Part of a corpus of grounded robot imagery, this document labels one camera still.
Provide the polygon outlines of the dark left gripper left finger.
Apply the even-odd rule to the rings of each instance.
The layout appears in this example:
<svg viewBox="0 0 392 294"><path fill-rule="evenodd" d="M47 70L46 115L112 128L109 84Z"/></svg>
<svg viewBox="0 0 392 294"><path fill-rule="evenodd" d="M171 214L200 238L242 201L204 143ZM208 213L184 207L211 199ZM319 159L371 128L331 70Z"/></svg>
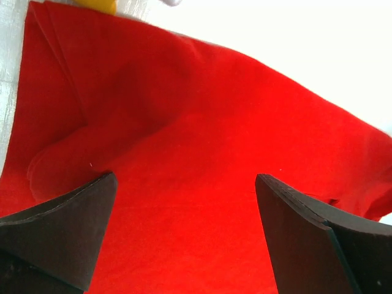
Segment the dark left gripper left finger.
<svg viewBox="0 0 392 294"><path fill-rule="evenodd" d="M113 173L1 218L1 293L89 290L115 202Z"/></svg>

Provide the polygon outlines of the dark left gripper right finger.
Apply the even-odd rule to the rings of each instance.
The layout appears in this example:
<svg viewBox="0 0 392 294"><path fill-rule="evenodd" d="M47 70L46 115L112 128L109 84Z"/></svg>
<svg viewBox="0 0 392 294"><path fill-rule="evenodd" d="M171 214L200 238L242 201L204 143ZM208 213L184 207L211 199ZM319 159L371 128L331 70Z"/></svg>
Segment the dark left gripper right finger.
<svg viewBox="0 0 392 294"><path fill-rule="evenodd" d="M279 293L391 293L391 226L256 177Z"/></svg>

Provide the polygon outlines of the red t shirt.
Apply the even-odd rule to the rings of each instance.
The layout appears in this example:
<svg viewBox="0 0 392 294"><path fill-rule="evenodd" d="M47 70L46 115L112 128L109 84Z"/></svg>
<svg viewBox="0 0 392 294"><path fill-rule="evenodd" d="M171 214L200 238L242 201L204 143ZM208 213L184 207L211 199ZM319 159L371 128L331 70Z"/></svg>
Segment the red t shirt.
<svg viewBox="0 0 392 294"><path fill-rule="evenodd" d="M276 293L259 173L370 220L391 211L387 134L228 48L30 2L1 214L108 171L93 293Z"/></svg>

